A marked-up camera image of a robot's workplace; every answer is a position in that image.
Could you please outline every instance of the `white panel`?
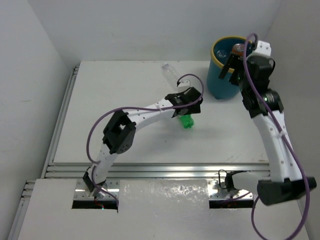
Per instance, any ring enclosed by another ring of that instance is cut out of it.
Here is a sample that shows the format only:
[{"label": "white panel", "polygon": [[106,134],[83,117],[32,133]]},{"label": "white panel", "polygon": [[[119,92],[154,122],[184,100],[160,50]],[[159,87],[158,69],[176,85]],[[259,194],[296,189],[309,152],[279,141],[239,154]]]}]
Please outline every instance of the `white panel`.
[{"label": "white panel", "polygon": [[40,176],[70,74],[27,0],[0,1],[0,239]]},{"label": "white panel", "polygon": [[[257,240],[250,208],[209,209],[206,181],[122,180],[119,213],[71,209],[76,180],[37,180],[18,240]],[[256,224],[284,239],[301,218],[296,201],[259,203]],[[296,240],[307,240],[303,228]]]},{"label": "white panel", "polygon": [[[83,61],[73,88],[57,147],[55,163],[85,163],[86,141],[94,122],[107,111],[124,106],[145,107],[174,93],[162,76],[161,62]],[[208,61],[171,62],[179,73],[195,73],[204,81]],[[200,90],[196,79],[191,84]],[[178,119],[152,124],[139,131],[129,151],[116,163],[251,163],[266,161],[261,136],[242,104],[241,94],[216,100],[205,90],[195,126],[184,129]],[[90,146],[100,151],[103,120]]]},{"label": "white panel", "polygon": [[[276,62],[271,86],[278,91],[293,149],[307,176],[320,181],[320,1],[285,0],[267,40]],[[311,192],[306,227],[310,239],[320,236],[320,190]]]},{"label": "white panel", "polygon": [[208,60],[218,38],[267,34],[279,0],[28,0],[67,64]]}]

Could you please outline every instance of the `gray wall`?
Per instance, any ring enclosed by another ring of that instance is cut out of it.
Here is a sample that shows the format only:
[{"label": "gray wall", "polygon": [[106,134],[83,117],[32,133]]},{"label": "gray wall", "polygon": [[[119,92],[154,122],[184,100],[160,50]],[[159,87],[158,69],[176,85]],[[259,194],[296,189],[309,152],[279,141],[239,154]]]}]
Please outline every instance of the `gray wall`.
[{"label": "gray wall", "polygon": [[[320,183],[320,1],[284,0],[267,35],[276,61],[271,86],[280,93],[295,152],[309,176]],[[311,193],[306,224],[320,236],[320,189]]]},{"label": "gray wall", "polygon": [[27,0],[0,1],[0,240],[40,177],[70,71]]},{"label": "gray wall", "polygon": [[69,67],[81,60],[209,60],[222,36],[265,37],[279,0],[28,0]]}]

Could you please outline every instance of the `table surface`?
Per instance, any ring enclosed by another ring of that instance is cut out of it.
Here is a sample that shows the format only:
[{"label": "table surface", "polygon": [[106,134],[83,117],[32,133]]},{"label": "table surface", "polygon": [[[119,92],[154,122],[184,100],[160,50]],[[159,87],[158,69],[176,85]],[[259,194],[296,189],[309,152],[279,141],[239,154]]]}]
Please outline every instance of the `table surface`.
[{"label": "table surface", "polygon": [[[18,240],[258,240],[250,208],[209,209],[205,180],[121,180],[119,212],[72,209],[76,179],[38,179]],[[267,239],[299,224],[297,201],[258,202],[255,221]],[[295,240],[307,240],[303,228]]]},{"label": "table surface", "polygon": [[[170,61],[206,85],[208,61]],[[82,61],[60,135],[55,163],[87,163],[86,140],[93,123],[111,109],[146,107],[174,93],[158,61]],[[196,79],[191,84],[201,90]],[[184,129],[178,119],[140,130],[116,163],[258,163],[268,160],[261,136],[242,104],[241,94],[216,100],[205,89],[201,114]],[[106,117],[93,133],[90,152],[98,156]]]}]

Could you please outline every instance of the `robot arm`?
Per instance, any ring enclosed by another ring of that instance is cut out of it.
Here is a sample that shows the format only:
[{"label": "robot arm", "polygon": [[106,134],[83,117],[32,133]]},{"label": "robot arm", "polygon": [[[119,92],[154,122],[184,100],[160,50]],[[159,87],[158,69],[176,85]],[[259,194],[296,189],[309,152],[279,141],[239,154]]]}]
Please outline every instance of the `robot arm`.
[{"label": "robot arm", "polygon": [[97,157],[98,163],[94,163],[83,176],[88,190],[93,195],[98,194],[99,191],[93,183],[92,171],[94,170],[94,182],[102,186],[117,156],[125,153],[132,146],[137,131],[163,119],[200,113],[202,99],[189,107],[180,107],[196,101],[200,96],[201,93],[197,89],[190,87],[180,93],[168,94],[157,103],[146,107],[155,111],[139,109],[128,112],[116,111],[103,130],[104,136]]},{"label": "robot arm", "polygon": [[[245,189],[256,193],[268,206],[299,199],[305,194],[306,189],[297,163],[282,139],[282,135],[286,135],[290,143],[280,96],[268,87],[269,76],[275,68],[275,62],[271,59],[270,44],[258,41],[256,46],[251,47],[255,49],[246,59],[250,76],[257,91],[279,122],[282,132],[278,131],[274,120],[253,92],[244,71],[243,59],[231,53],[219,78],[223,79],[229,68],[234,68],[229,81],[240,87],[243,105],[260,132],[269,159],[270,175],[248,171],[230,172],[226,175],[225,185],[228,191]],[[314,189],[317,186],[315,178],[307,179],[310,189]]]}]

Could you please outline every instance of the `blue bin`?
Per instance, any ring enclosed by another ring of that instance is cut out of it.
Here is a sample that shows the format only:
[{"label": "blue bin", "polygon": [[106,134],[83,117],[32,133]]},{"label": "blue bin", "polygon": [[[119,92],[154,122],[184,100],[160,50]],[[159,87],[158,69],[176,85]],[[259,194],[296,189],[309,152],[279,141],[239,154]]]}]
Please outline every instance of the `blue bin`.
[{"label": "blue bin", "polygon": [[[224,66],[220,61],[218,61],[216,57],[216,53],[218,50],[225,50],[227,53],[232,51],[232,48],[235,44],[244,44],[246,39],[241,36],[226,36],[220,38],[216,41],[211,48],[211,60],[208,75],[206,78],[206,85],[209,92],[216,99],[231,99],[237,93],[239,93],[240,89],[238,86],[232,85],[229,82],[229,78],[231,74],[234,72],[233,68],[230,68],[228,73],[225,75],[224,79],[219,79],[218,76],[222,67]],[[252,52],[250,48],[248,48],[246,54],[247,56]]]}]

